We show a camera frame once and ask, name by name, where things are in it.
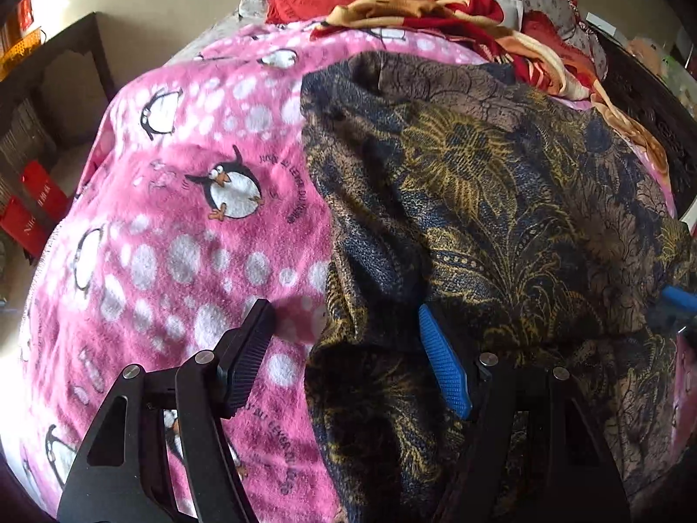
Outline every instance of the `red shopping bag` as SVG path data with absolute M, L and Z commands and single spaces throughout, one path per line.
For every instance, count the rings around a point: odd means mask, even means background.
M 48 234 L 17 197 L 10 197 L 5 212 L 0 215 L 0 227 L 34 257 L 40 257 Z
M 30 162 L 24 167 L 22 183 L 29 192 L 29 196 L 36 200 L 44 209 L 49 218 L 55 222 L 61 221 L 68 213 L 68 197 L 54 183 L 46 170 L 38 161 Z

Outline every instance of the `orange basket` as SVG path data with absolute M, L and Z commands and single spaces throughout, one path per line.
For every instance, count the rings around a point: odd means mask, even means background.
M 0 58 L 0 81 L 32 54 L 39 45 L 41 45 L 41 29 L 35 29 L 5 53 Z

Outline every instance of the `floor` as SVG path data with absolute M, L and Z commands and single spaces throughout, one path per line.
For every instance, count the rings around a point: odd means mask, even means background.
M 37 25 L 48 37 L 91 11 L 100 11 L 100 32 L 117 85 L 157 68 L 212 24 L 233 12 L 240 0 L 32 0 Z M 90 146 L 72 148 L 52 176 L 66 193 L 74 192 Z M 17 352 L 17 332 L 34 268 L 19 249 L 8 254 L 0 293 L 0 371 Z

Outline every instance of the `silver bolt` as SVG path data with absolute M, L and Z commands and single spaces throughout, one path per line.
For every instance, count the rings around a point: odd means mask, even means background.
M 487 367 L 494 367 L 498 363 L 498 356 L 491 352 L 480 353 L 480 362 Z
M 138 377 L 138 374 L 140 373 L 140 368 L 135 365 L 127 365 L 125 368 L 123 368 L 123 377 L 125 379 L 133 379 L 134 377 Z
M 215 358 L 215 354 L 213 352 L 211 352 L 210 350 L 201 350 L 196 355 L 196 363 L 201 364 L 201 365 L 210 364 L 214 358 Z
M 557 366 L 552 370 L 552 373 L 554 374 L 554 377 L 558 379 L 559 381 L 566 381 L 571 377 L 571 374 L 569 373 L 569 370 L 567 370 L 565 367 Z

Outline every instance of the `penguin print blanket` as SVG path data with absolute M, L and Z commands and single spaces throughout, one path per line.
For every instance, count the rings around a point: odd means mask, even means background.
M 305 167 L 302 76 L 369 50 L 483 60 L 395 29 L 309 41 L 314 24 L 245 27 L 197 61 L 140 76 L 109 106 L 22 320 L 21 453 L 50 513 L 124 366 L 179 366 L 267 298 L 278 328 L 247 406 L 224 424 L 233 458 L 260 521 L 335 518 L 303 390 L 325 326 L 330 214 Z M 180 510 L 193 514 L 175 411 L 165 424 Z

